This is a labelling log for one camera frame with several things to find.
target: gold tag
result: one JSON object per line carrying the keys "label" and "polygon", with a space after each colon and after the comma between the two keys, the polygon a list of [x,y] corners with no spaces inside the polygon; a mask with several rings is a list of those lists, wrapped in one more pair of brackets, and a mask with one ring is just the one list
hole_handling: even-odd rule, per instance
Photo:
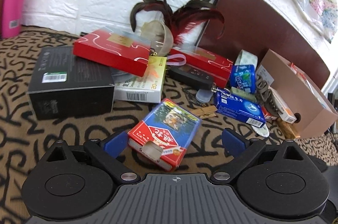
{"label": "gold tag", "polygon": [[196,54],[198,54],[200,56],[203,56],[203,57],[205,57],[207,59],[210,59],[212,61],[216,60],[216,56],[214,56],[214,55],[212,55],[210,53],[207,53],[206,51],[203,51],[203,50],[201,50],[199,48],[197,48],[194,53],[196,53]]}
{"label": "gold tag", "polygon": [[132,39],[126,36],[118,35],[116,33],[113,33],[107,40],[125,47],[130,47],[133,42]]}

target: metal screw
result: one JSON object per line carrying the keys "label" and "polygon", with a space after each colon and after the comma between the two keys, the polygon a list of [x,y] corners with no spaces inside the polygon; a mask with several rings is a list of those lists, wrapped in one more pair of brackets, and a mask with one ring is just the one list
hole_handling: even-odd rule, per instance
{"label": "metal screw", "polygon": [[230,175],[228,173],[219,172],[214,174],[214,178],[217,180],[228,180]]}
{"label": "metal screw", "polygon": [[135,173],[123,173],[121,175],[121,178],[124,180],[124,181],[133,181],[137,178],[137,174]]}

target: barcode label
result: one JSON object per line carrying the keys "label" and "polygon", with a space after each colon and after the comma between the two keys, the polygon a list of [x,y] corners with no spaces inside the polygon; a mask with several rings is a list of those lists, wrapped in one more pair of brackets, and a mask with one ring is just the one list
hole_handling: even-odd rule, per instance
{"label": "barcode label", "polygon": [[42,83],[57,83],[67,80],[66,72],[47,72],[42,77]]}
{"label": "barcode label", "polygon": [[127,100],[129,101],[147,101],[146,92],[127,91]]}
{"label": "barcode label", "polygon": [[177,154],[180,155],[182,151],[184,151],[184,150],[181,150],[181,147],[179,147],[179,146],[174,147],[174,148],[170,148],[170,149],[164,149],[163,152],[162,152],[162,156],[174,154],[174,153],[177,153]]}
{"label": "barcode label", "polygon": [[17,26],[19,26],[19,20],[10,21],[10,29],[13,29]]}
{"label": "barcode label", "polygon": [[252,119],[252,118],[249,118],[246,122],[247,122],[248,124],[253,125],[253,126],[256,126],[256,127],[261,127],[261,126],[263,125],[263,122],[254,120],[254,119]]}
{"label": "barcode label", "polygon": [[286,122],[287,123],[293,123],[295,120],[292,118],[292,117],[289,117],[287,120],[286,120]]}

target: blue gripper pad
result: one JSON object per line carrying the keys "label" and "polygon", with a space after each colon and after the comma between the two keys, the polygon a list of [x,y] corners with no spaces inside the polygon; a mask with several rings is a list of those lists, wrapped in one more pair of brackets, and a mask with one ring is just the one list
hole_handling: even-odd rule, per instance
{"label": "blue gripper pad", "polygon": [[116,158],[127,147],[128,134],[125,131],[121,133],[114,133],[101,143],[103,144],[104,151],[113,158]]}
{"label": "blue gripper pad", "polygon": [[249,147],[250,141],[226,128],[222,131],[222,145],[233,157],[237,157]]}

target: wooden clothespin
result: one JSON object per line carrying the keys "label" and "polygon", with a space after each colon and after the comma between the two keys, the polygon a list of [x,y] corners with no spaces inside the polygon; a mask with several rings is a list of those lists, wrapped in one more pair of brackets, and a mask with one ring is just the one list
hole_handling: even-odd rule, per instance
{"label": "wooden clothespin", "polygon": [[196,110],[192,110],[191,113],[198,116],[201,119],[205,119],[205,118],[215,117],[216,116],[215,111],[217,111],[217,108],[215,106],[208,106],[205,108],[199,108]]}

